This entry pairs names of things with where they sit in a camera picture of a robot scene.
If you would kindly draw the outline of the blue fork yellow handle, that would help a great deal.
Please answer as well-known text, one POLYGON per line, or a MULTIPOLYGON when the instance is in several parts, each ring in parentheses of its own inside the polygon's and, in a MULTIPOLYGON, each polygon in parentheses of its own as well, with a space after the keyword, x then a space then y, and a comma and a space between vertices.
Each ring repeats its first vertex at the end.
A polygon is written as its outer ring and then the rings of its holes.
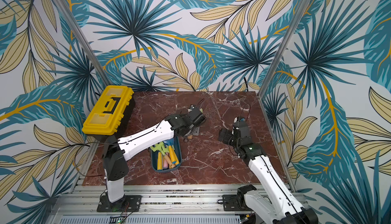
POLYGON ((173 143, 172 142, 167 142, 167 146, 169 148, 169 154, 170 154, 170 159, 171 159, 171 162, 174 164, 174 165, 178 165, 179 164, 179 161, 178 161, 178 158, 175 154, 175 150, 174 150, 174 146, 173 146, 173 143))
POLYGON ((178 160, 177 154, 175 152, 175 147, 169 146, 169 151, 170 151, 171 162, 176 166, 179 165, 179 160, 178 160))

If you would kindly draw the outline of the blue rake yellow handle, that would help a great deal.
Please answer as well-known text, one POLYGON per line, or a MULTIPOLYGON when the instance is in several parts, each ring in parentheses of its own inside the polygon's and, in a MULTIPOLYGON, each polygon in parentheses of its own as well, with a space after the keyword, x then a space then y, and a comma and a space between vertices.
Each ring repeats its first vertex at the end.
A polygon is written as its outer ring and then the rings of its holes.
POLYGON ((161 152, 158 152, 157 157, 157 170, 161 171, 163 169, 163 155, 161 152))

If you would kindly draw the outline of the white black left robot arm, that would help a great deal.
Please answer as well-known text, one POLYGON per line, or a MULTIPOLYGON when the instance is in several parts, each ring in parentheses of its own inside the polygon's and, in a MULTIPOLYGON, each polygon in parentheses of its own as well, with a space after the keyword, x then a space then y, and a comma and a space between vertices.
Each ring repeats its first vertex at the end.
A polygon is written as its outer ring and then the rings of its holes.
POLYGON ((103 168, 107 191, 105 196, 110 204, 125 201, 124 178, 129 172, 127 162, 139 152, 160 142, 175 137, 187 136, 195 127, 206 121, 200 108, 191 107, 185 114, 172 114, 156 125, 119 139, 111 136, 106 141, 107 150, 103 155, 103 168))

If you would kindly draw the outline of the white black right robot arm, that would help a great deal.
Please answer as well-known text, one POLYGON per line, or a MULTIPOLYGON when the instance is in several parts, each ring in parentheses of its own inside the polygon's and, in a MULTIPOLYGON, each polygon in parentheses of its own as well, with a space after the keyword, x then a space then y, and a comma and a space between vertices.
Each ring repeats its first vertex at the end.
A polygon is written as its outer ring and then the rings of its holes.
POLYGON ((237 189, 236 195, 224 195, 225 211, 253 211, 266 224, 317 224, 318 216, 312 208, 305 208, 291 193, 275 171, 263 148, 254 143, 250 128, 243 117, 234 119, 232 130, 219 132, 219 141, 232 146, 260 181, 267 197, 259 195, 253 185, 237 189))

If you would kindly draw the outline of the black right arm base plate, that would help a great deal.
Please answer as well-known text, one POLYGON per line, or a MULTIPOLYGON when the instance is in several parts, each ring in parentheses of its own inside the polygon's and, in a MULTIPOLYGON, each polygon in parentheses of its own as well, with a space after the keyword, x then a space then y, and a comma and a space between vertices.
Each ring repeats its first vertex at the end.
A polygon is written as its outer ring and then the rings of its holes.
POLYGON ((217 202, 222 204, 224 211, 252 211, 245 203, 248 194, 224 194, 217 202))

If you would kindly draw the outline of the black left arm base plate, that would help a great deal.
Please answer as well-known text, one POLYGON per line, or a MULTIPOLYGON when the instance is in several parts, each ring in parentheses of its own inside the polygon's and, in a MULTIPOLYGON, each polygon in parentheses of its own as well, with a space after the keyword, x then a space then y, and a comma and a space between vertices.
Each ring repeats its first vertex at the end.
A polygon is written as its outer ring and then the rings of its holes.
POLYGON ((97 212, 139 212, 141 195, 125 195, 123 198, 111 203, 106 194, 100 197, 97 212))

